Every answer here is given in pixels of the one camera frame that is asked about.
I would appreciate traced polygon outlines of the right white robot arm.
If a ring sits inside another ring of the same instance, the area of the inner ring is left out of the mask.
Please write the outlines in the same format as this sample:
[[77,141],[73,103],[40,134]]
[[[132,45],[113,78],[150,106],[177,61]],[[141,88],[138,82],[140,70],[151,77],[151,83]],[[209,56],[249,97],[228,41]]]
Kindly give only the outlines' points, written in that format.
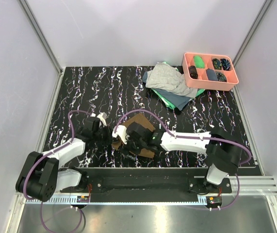
[[234,141],[225,139],[220,131],[204,133],[174,133],[172,131],[150,130],[137,122],[129,126],[120,125],[114,130],[114,137],[120,137],[122,149],[135,155],[150,151],[186,151],[205,154],[208,171],[203,186],[208,192],[215,192],[229,174],[236,174],[242,149]]

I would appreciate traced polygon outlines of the brown cloth napkin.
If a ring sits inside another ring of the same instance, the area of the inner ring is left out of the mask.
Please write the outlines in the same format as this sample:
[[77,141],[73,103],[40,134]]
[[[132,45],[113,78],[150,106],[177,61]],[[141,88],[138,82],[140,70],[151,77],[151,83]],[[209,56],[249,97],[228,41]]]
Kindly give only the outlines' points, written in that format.
[[153,158],[157,148],[149,142],[155,127],[141,113],[115,126],[112,147],[131,159],[134,156]]

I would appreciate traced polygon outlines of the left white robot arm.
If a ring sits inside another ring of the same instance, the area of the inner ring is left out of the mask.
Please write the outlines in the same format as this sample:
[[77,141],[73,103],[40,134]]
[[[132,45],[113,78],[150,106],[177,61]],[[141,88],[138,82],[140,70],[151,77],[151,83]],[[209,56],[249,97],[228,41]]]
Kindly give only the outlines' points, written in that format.
[[88,186],[87,173],[76,167],[60,171],[73,158],[84,154],[88,146],[111,142],[111,129],[106,123],[107,115],[92,114],[84,127],[73,139],[42,153],[33,151],[28,156],[16,182],[16,191],[26,193],[29,199],[48,201],[55,192],[73,188],[83,192]]

